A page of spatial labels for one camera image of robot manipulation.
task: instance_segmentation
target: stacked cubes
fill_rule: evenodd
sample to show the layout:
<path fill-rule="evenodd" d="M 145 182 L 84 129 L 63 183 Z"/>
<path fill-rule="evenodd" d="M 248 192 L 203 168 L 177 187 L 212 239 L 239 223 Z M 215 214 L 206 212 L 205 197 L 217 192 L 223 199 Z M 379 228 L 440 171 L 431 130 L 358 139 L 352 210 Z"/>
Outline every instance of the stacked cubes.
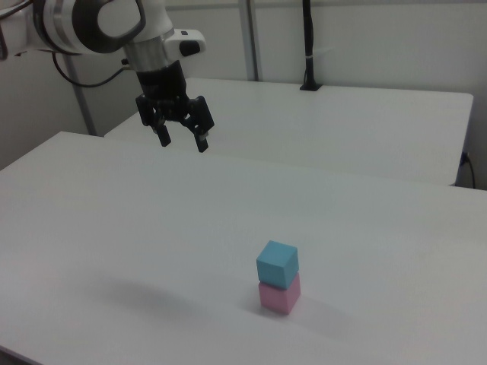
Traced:
<path fill-rule="evenodd" d="M 298 249 L 269 241 L 257 258 L 260 303 L 289 314 L 301 295 Z"/>

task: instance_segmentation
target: pink cube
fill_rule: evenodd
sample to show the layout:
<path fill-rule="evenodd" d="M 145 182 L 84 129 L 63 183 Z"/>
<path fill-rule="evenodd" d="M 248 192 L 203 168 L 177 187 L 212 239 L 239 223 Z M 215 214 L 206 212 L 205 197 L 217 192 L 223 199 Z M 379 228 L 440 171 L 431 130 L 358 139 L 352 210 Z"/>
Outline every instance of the pink cube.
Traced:
<path fill-rule="evenodd" d="M 279 313 L 289 314 L 301 295 L 299 273 L 296 274 L 287 290 L 260 282 L 259 294 L 262 306 Z"/>

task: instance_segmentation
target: white wall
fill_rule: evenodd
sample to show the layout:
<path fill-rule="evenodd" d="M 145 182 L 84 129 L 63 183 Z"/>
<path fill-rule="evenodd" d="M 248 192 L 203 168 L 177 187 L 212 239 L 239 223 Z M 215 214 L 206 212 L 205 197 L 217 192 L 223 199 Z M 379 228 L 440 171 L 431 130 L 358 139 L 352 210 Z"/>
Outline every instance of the white wall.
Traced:
<path fill-rule="evenodd" d="M 487 189 L 487 4 L 317 6 L 313 16 L 315 49 L 333 48 L 315 61 L 318 81 L 473 94 L 466 150 Z M 258 6 L 256 21 L 263 80 L 302 83 L 301 8 Z M 467 169 L 460 182 L 470 185 Z"/>
<path fill-rule="evenodd" d="M 187 78 L 247 79 L 243 34 L 237 6 L 211 9 L 202 7 L 184 11 L 173 8 L 168 13 L 176 28 L 200 30 L 207 41 L 205 53 L 182 61 Z M 92 83 L 114 73 L 120 67 L 120 59 L 124 57 L 123 51 L 119 51 L 108 56 L 77 56 L 73 58 L 73 62 L 79 79 L 84 83 Z M 126 71 L 108 85 L 84 89 L 83 92 L 98 134 L 105 135 L 136 113 L 135 98 L 142 90 L 135 73 Z"/>
<path fill-rule="evenodd" d="M 0 169 L 60 131 L 87 133 L 73 88 L 50 54 L 0 62 L 0 80 Z"/>

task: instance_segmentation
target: white robot link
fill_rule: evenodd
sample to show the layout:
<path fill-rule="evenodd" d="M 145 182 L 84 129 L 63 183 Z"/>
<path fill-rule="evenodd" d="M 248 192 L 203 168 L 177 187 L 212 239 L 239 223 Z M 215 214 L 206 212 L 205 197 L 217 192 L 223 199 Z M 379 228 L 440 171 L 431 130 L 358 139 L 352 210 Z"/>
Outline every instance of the white robot link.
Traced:
<path fill-rule="evenodd" d="M 212 115 L 204 97 L 186 95 L 180 65 L 205 47 L 199 31 L 173 28 L 165 0 L 0 0 L 0 60 L 34 49 L 48 51 L 62 73 L 56 53 L 104 54 L 123 48 L 142 86 L 136 98 L 142 123 L 152 127 L 163 146 L 170 143 L 165 122 L 175 121 L 194 134 L 200 152 L 208 148 Z"/>

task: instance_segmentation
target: black cable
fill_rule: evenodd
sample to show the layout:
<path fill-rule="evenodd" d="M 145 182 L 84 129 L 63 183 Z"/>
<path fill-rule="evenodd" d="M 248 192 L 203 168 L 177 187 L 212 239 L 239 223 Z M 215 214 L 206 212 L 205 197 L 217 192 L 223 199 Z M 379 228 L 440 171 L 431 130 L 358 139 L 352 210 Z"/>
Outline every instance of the black cable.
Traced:
<path fill-rule="evenodd" d="M 467 162 L 469 164 L 469 166 L 470 166 L 470 172 L 472 174 L 472 187 L 474 189 L 476 189 L 476 186 L 475 186 L 475 173 L 473 172 L 472 161 L 470 160 L 469 155 L 466 156 L 465 162 Z"/>
<path fill-rule="evenodd" d="M 118 75 L 120 75 L 122 72 L 125 71 L 124 68 L 121 68 L 119 71 L 115 72 L 113 75 L 111 75 L 108 79 L 101 81 L 97 84 L 81 84 L 77 81 L 72 80 L 69 78 L 67 74 L 64 73 L 64 71 L 59 67 L 58 59 L 56 58 L 56 54 L 53 52 L 53 62 L 54 66 L 56 67 L 56 70 L 60 73 L 60 75 L 67 81 L 69 81 L 71 84 L 79 86 L 79 87 L 99 87 L 105 84 L 108 84 L 110 81 L 112 81 L 114 78 L 116 78 Z"/>
<path fill-rule="evenodd" d="M 25 9 L 27 6 L 32 4 L 32 0 L 29 0 L 28 2 L 23 3 L 22 5 L 17 6 L 16 8 L 13 8 L 10 11 L 7 11 L 6 13 L 0 15 L 0 21 L 3 21 L 7 17 L 10 17 L 11 15 L 17 13 L 18 11 Z"/>

